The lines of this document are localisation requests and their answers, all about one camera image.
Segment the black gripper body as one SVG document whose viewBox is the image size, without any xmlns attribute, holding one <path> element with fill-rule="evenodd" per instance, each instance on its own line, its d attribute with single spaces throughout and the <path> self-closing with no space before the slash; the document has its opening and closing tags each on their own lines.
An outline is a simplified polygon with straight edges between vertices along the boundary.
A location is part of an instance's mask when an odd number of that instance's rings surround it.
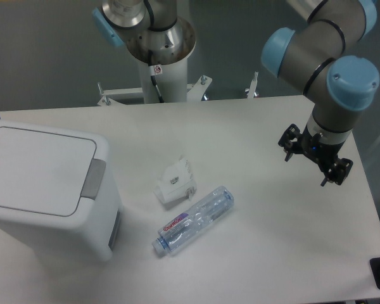
<svg viewBox="0 0 380 304">
<path fill-rule="evenodd" d="M 324 136 L 320 136 L 320 133 L 315 133 L 312 136 L 308 129 L 304 129 L 302 134 L 302 155 L 316 163 L 318 167 L 321 162 L 332 162 L 335 157 L 339 158 L 338 153 L 345 141 L 337 144 L 324 143 L 322 142 Z"/>
</svg>

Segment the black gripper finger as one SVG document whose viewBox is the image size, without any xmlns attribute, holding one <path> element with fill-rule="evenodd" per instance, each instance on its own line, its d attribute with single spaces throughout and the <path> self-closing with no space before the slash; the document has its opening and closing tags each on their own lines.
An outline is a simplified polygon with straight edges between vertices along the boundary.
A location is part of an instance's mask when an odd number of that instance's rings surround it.
<svg viewBox="0 0 380 304">
<path fill-rule="evenodd" d="M 320 185 L 324 187 L 327 182 L 335 183 L 338 186 L 342 185 L 348 177 L 352 166 L 353 162 L 347 158 L 335 157 L 331 162 L 321 162 L 319 168 L 324 174 L 324 179 Z"/>
<path fill-rule="evenodd" d="M 288 162 L 293 155 L 301 155 L 303 153 L 303 148 L 301 145 L 303 134 L 300 129 L 295 125 L 291 124 L 282 134 L 278 145 L 283 148 L 286 153 L 285 161 Z"/>
</svg>

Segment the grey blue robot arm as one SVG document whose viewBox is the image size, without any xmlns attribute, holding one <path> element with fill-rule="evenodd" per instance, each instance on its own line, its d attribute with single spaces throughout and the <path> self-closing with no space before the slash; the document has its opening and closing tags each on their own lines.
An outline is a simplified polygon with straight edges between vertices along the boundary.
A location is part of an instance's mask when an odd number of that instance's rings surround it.
<svg viewBox="0 0 380 304">
<path fill-rule="evenodd" d="M 125 46 L 138 62 L 146 103 L 189 101 L 187 59 L 196 35 L 176 1 L 103 1 L 92 18 L 109 44 Z M 314 104 L 304 130 L 290 125 L 278 144 L 287 157 L 316 163 L 324 182 L 340 185 L 348 177 L 353 163 L 338 152 L 379 87 L 369 60 L 345 54 L 376 20 L 373 1 L 321 1 L 304 31 L 280 28 L 262 49 L 262 65 Z"/>
</svg>

